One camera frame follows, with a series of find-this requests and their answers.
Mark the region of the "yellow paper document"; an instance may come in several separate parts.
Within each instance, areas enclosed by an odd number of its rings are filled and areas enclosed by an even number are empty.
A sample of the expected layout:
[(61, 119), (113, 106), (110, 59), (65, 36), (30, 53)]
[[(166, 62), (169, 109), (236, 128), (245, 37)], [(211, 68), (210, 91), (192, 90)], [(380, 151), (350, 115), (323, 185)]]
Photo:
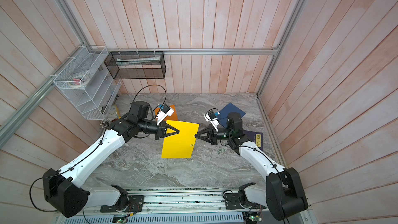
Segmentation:
[(191, 158), (196, 138), (199, 130), (199, 124), (168, 120), (166, 123), (176, 127), (180, 133), (163, 139), (163, 148), (161, 157), (164, 159), (185, 159)]

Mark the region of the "blue paper document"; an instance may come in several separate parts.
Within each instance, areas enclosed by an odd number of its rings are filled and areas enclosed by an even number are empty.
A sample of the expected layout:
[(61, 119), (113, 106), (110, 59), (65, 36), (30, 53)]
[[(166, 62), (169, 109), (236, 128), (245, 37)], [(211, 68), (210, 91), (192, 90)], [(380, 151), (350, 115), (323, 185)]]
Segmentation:
[(227, 127), (227, 119), (229, 113), (239, 113), (241, 117), (246, 115), (246, 113), (243, 110), (241, 110), (232, 103), (228, 103), (223, 109), (219, 111), (218, 115), (219, 123), (224, 128)]

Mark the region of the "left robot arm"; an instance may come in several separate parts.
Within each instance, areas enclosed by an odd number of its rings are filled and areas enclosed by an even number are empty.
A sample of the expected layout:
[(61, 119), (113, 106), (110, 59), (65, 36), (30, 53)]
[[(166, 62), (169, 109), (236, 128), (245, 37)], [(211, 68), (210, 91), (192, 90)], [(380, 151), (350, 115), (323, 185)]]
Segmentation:
[(127, 191), (120, 186), (83, 189), (82, 185), (104, 160), (130, 139), (137, 138), (140, 132), (153, 134), (156, 140), (179, 133), (178, 129), (164, 121), (174, 113), (169, 105), (160, 106), (156, 120), (147, 119), (149, 111), (149, 103), (132, 102), (129, 112), (114, 120), (102, 137), (76, 159), (57, 171), (49, 169), (42, 176), (45, 201), (66, 218), (95, 206), (109, 206), (117, 212), (124, 212), (130, 199)]

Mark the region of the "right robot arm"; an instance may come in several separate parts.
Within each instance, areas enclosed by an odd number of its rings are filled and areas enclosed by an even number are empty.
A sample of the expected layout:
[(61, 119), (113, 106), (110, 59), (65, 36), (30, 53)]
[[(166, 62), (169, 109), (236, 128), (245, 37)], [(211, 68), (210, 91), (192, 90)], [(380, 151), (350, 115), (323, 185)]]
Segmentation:
[(225, 196), (226, 207), (264, 206), (278, 220), (308, 209), (307, 197), (297, 170), (285, 168), (262, 151), (256, 142), (243, 129), (241, 115), (231, 112), (227, 116), (227, 126), (218, 127), (219, 114), (209, 110), (204, 115), (210, 125), (199, 131), (195, 137), (212, 145), (227, 141), (227, 145), (239, 156), (246, 159), (263, 177), (264, 187), (248, 183), (239, 187), (237, 193)]

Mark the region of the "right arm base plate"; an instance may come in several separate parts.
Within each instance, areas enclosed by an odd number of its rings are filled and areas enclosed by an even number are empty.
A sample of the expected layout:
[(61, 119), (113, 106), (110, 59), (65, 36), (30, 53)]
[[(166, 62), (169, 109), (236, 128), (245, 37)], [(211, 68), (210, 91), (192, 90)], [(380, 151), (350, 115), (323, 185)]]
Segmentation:
[(231, 190), (226, 190), (222, 193), (226, 209), (267, 209), (266, 206), (261, 204), (249, 202), (246, 197), (241, 192), (233, 192)]

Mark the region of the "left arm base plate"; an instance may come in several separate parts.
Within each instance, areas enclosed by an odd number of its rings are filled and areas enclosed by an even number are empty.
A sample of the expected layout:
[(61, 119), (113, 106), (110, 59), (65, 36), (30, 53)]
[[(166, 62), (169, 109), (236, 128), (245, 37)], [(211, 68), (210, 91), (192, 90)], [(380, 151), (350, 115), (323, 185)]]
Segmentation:
[(138, 213), (143, 209), (144, 196), (143, 195), (132, 195), (124, 196), (121, 200), (113, 206), (103, 205), (101, 206), (101, 213), (112, 213), (112, 212), (122, 212), (122, 213)]

